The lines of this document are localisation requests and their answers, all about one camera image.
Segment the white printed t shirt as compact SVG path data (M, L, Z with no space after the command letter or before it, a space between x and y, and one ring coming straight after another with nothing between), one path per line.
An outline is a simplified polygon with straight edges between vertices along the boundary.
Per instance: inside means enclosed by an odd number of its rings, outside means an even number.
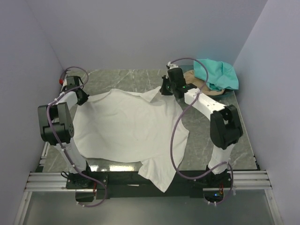
M74 141L86 158L140 162L139 175L165 192L188 140L181 113L175 97L161 95L159 88L145 93L112 89L77 107Z

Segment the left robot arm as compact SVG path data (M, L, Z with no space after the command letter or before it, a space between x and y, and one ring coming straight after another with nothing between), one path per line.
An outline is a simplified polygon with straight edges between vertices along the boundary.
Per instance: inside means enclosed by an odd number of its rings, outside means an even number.
M89 188L94 182L87 161L80 154L75 142L75 128L70 109L83 105L89 95L83 91L83 81L79 76L68 76L62 82L63 89L53 103L38 107L40 135L43 141L55 147L67 163L69 176L77 177L82 188Z

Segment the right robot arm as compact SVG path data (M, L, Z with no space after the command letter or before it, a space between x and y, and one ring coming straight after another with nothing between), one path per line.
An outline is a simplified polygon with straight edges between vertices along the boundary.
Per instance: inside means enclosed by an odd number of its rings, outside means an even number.
M216 187L222 182L221 173L227 169L232 149L243 135L237 108L221 104L204 94L194 84L187 84L182 69L177 65L171 64L167 68L167 75L162 77L160 93L184 99L188 105L185 111L193 107L210 121L213 152L208 163L209 170L205 174L206 183Z

